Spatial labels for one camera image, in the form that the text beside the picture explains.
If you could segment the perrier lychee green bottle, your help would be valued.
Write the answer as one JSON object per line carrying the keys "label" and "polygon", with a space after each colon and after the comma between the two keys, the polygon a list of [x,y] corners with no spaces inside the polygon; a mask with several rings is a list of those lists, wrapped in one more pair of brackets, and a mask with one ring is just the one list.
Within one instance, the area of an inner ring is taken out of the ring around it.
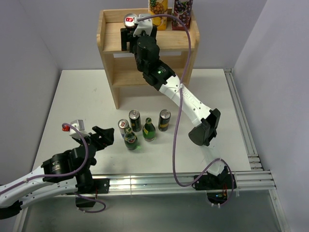
{"label": "perrier lychee green bottle", "polygon": [[138,138],[131,127],[125,128],[124,142],[128,150],[135,150],[138,147]]}

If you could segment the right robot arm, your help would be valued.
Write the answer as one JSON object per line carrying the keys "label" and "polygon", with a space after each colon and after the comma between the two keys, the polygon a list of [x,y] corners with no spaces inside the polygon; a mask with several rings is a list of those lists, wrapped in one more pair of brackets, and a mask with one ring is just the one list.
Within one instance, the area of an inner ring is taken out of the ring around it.
{"label": "right robot arm", "polygon": [[138,27],[122,28],[121,49],[134,54],[138,71],[145,81],[171,99],[184,112],[194,127],[189,132],[190,140],[198,146],[209,146],[217,135],[221,113],[204,105],[182,84],[176,73],[159,58],[159,46],[156,43],[156,27],[147,29]]}

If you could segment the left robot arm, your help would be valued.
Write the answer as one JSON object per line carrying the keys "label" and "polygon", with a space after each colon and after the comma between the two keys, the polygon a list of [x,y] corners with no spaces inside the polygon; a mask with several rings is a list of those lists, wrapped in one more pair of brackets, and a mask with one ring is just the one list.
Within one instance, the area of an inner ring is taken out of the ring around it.
{"label": "left robot arm", "polygon": [[62,124],[79,146],[53,155],[41,166],[9,184],[0,187],[0,218],[14,217],[31,204],[57,195],[80,197],[95,190],[90,167],[96,165],[95,154],[114,143],[114,128],[94,126],[93,133]]}

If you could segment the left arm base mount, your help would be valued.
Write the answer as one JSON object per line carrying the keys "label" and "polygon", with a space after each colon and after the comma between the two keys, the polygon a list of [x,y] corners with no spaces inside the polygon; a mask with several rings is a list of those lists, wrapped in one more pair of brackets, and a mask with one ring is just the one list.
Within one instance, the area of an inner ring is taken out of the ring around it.
{"label": "left arm base mount", "polygon": [[[100,213],[106,209],[106,204],[98,199],[99,194],[109,193],[110,179],[101,178],[94,179],[94,184],[90,190],[86,193],[74,193],[75,205],[79,211],[88,214]],[[95,204],[101,204],[102,208],[97,210],[91,210]]]}

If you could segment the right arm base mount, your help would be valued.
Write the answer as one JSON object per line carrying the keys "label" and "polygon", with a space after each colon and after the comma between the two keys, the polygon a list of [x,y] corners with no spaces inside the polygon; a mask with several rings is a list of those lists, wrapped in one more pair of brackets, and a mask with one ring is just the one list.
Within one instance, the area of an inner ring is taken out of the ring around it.
{"label": "right arm base mount", "polygon": [[212,174],[203,175],[199,180],[193,183],[192,188],[196,191],[206,191],[207,199],[211,205],[221,206],[229,199],[228,191],[234,191],[237,187],[234,175],[219,174],[214,176]]}

